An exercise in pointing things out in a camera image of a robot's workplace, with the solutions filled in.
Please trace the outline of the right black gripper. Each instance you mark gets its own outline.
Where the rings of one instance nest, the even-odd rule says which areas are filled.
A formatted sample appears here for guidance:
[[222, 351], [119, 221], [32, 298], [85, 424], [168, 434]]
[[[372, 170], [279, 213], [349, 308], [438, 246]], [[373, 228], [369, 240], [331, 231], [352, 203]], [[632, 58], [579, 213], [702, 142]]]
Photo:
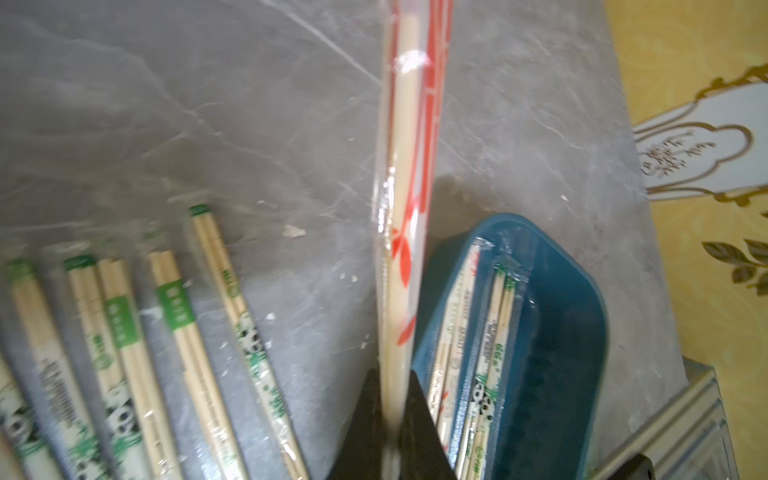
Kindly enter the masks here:
[[655, 480], [655, 470], [652, 460], [638, 453], [628, 459], [614, 471], [608, 480]]

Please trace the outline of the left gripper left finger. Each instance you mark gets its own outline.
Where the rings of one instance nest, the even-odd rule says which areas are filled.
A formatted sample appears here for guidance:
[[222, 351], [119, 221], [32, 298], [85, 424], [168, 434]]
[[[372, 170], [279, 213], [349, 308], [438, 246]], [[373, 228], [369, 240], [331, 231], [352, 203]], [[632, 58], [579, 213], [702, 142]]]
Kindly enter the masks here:
[[377, 369], [364, 380], [346, 436], [328, 480], [379, 480], [384, 447], [384, 422]]

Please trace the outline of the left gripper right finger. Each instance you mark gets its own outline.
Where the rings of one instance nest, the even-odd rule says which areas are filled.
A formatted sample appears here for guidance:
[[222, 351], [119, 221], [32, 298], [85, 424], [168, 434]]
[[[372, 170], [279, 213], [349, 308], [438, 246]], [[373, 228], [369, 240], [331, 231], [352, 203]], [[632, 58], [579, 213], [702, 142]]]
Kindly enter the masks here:
[[410, 372], [399, 445], [401, 479], [456, 480], [414, 371]]

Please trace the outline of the teal plastic storage box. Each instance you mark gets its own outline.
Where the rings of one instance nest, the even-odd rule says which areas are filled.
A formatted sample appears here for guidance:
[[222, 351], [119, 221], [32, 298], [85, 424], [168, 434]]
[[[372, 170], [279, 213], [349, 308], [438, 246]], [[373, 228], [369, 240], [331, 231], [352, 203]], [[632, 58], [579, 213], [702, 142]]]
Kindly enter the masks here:
[[516, 288], [481, 475], [579, 479], [606, 362], [607, 312], [592, 277], [530, 220], [493, 215], [436, 247], [421, 285], [413, 370], [422, 385], [429, 383], [455, 283], [473, 273], [447, 451], [455, 461], [477, 363], [493, 354], [483, 345], [483, 330], [496, 266], [506, 269]]

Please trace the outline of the green text chopsticks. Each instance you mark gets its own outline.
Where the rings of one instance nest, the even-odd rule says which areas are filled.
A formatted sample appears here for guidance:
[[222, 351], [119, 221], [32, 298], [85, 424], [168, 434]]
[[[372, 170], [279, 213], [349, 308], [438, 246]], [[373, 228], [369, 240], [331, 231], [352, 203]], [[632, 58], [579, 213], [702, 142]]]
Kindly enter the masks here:
[[427, 403], [445, 453], [451, 443], [459, 374], [481, 246], [480, 240], [472, 242], [450, 287], [429, 381]]

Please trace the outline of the green top panda chopsticks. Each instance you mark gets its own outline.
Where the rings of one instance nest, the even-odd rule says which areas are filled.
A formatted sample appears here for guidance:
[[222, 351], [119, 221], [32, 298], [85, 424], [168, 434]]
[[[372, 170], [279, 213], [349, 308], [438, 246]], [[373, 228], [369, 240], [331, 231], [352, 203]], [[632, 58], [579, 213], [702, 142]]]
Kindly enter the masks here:
[[226, 403], [173, 252], [155, 250], [147, 258], [156, 297], [179, 350], [185, 382], [206, 442], [224, 479], [246, 479], [247, 469]]

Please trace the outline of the green tip chopsticks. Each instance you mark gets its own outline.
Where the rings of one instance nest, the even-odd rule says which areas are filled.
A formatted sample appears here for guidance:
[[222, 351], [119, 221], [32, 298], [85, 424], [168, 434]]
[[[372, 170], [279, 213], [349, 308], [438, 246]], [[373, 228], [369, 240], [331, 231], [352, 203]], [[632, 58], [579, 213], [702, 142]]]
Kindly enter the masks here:
[[123, 260], [64, 261], [120, 479], [183, 471]]

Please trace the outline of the red leaf chopsticks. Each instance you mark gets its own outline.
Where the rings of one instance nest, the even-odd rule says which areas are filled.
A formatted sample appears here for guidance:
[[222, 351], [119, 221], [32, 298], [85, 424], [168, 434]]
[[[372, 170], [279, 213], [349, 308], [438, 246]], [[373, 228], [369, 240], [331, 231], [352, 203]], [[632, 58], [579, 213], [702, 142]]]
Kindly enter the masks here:
[[373, 222], [381, 405], [388, 432], [404, 418], [426, 250], [450, 1], [386, 1]]

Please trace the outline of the green label chopsticks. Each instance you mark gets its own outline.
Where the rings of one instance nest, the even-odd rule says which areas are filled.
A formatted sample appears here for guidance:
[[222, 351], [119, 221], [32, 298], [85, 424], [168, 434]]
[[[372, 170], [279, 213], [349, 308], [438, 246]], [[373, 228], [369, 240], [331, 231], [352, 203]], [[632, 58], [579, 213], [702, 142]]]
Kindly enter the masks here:
[[1, 427], [28, 479], [63, 479], [35, 413], [4, 358], [1, 358]]

